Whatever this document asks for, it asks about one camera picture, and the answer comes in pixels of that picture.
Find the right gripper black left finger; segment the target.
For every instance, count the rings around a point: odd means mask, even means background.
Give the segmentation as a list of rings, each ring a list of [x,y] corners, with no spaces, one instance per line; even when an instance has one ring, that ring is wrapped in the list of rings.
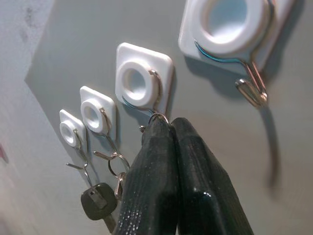
[[[118,235],[174,235],[179,183],[175,140],[163,117],[153,117],[123,188]]]

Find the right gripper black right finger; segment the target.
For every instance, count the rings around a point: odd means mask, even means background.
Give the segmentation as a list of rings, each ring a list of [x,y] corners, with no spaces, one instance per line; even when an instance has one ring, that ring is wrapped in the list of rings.
[[[179,168],[180,235],[251,235],[231,179],[186,118],[171,123]]]

